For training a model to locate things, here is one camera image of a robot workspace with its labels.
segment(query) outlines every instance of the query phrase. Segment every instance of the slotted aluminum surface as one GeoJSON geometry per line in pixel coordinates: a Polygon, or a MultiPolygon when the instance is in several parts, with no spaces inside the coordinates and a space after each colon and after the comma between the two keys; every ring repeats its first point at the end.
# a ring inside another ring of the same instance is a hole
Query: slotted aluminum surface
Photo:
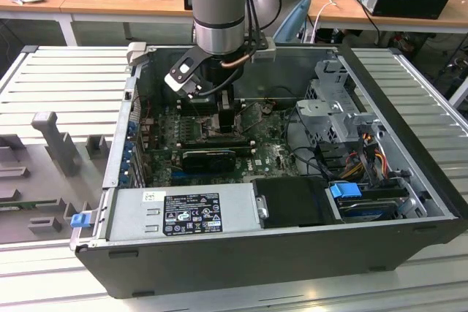
{"type": "MultiPolygon", "coordinates": [[[[414,131],[442,171],[468,200],[468,125],[402,56],[389,50],[354,49],[356,56],[414,131]]],[[[357,88],[368,111],[372,107],[357,88]]]]}
{"type": "Polygon", "coordinates": [[[103,134],[112,141],[125,82],[126,47],[39,47],[0,82],[0,134],[42,144],[35,113],[57,113],[57,127],[74,142],[103,134]]]}

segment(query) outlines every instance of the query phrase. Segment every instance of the blue latch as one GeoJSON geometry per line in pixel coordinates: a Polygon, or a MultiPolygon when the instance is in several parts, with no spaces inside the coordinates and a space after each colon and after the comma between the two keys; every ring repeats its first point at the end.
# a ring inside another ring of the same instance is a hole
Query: blue latch
{"type": "Polygon", "coordinates": [[[330,187],[330,191],[334,199],[363,196],[357,183],[336,183],[330,187]]]}
{"type": "Polygon", "coordinates": [[[77,213],[72,216],[70,222],[72,228],[87,228],[91,226],[91,214],[90,213],[77,213]]]}

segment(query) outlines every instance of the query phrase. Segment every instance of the metal bracket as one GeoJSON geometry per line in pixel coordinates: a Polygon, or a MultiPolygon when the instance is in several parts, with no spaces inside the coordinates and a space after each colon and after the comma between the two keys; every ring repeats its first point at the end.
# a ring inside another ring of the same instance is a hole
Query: metal bracket
{"type": "Polygon", "coordinates": [[[146,60],[146,42],[133,42],[127,49],[127,62],[129,66],[137,66],[146,60]]]}
{"type": "Polygon", "coordinates": [[[270,215],[266,205],[266,198],[263,195],[256,197],[255,204],[257,206],[258,217],[263,220],[267,219],[270,215]]]}

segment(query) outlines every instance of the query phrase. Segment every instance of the white desk leg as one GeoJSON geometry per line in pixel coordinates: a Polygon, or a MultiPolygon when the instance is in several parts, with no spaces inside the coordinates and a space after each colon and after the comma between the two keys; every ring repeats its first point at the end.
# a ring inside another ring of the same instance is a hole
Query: white desk leg
{"type": "Polygon", "coordinates": [[[72,16],[70,14],[57,14],[56,21],[60,25],[61,33],[64,35],[66,44],[69,47],[77,47],[79,41],[77,41],[73,31],[72,16]]]}
{"type": "Polygon", "coordinates": [[[454,108],[458,108],[460,104],[466,99],[468,96],[468,78],[465,79],[462,85],[460,85],[460,88],[456,90],[454,95],[450,98],[448,102],[450,102],[454,108]]]}

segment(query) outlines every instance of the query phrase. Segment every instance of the yellow wire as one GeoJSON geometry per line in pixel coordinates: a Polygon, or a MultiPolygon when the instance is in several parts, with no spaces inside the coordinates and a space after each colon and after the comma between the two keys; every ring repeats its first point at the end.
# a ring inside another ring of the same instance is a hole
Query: yellow wire
{"type": "Polygon", "coordinates": [[[354,168],[352,168],[351,170],[349,170],[348,172],[346,172],[344,175],[341,176],[341,178],[348,178],[349,176],[351,176],[353,173],[357,172],[357,171],[360,171],[363,167],[363,164],[360,163],[358,165],[356,165],[354,168]]]}
{"type": "Polygon", "coordinates": [[[385,163],[383,161],[383,157],[379,153],[376,153],[375,156],[378,157],[380,160],[380,164],[382,165],[382,168],[380,170],[382,171],[382,176],[385,178],[385,170],[384,170],[385,163]]]}

